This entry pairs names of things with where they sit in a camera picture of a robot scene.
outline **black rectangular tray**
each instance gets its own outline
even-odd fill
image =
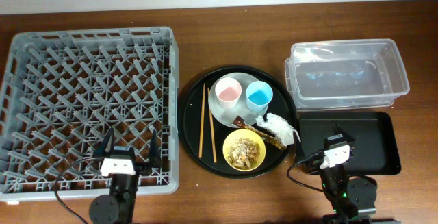
[[[384,112],[305,112],[298,119],[302,156],[324,148],[335,135],[333,122],[356,140],[353,157],[345,163],[348,174],[396,175],[401,169],[391,117]],[[316,173],[308,164],[307,173]]]

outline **blue cup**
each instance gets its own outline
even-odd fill
[[[252,82],[246,89],[246,105],[253,112],[260,112],[272,100],[272,88],[263,81]]]

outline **wooden surface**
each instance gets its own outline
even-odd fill
[[[0,16],[0,65],[18,32],[166,25],[179,45],[181,89],[196,75],[246,64],[284,83],[284,61],[296,42],[362,38],[396,41],[411,91],[379,110],[392,117],[402,172],[376,176],[376,218],[438,221],[438,1],[328,3],[194,10],[143,10]],[[176,193],[138,197],[138,223],[306,223],[332,212],[324,195],[290,182],[292,155],[273,172],[230,180],[203,170],[180,148]],[[293,175],[315,186],[316,176]],[[91,199],[67,201],[88,218]],[[0,203],[0,223],[78,223],[56,201]]]

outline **dish rack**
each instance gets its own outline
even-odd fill
[[[31,32],[12,39],[0,91],[0,201],[55,199],[55,178],[91,156],[106,131],[147,159],[153,131],[162,167],[141,175],[138,195],[179,184],[178,46],[168,27]],[[99,163],[60,180],[60,197],[108,194]]]

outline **white napkin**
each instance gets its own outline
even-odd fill
[[[255,120],[258,126],[272,132],[275,135],[275,139],[285,146],[294,144],[294,134],[301,142],[300,136],[295,128],[278,115],[268,113],[266,115],[266,121],[264,121],[261,115],[255,118]]]

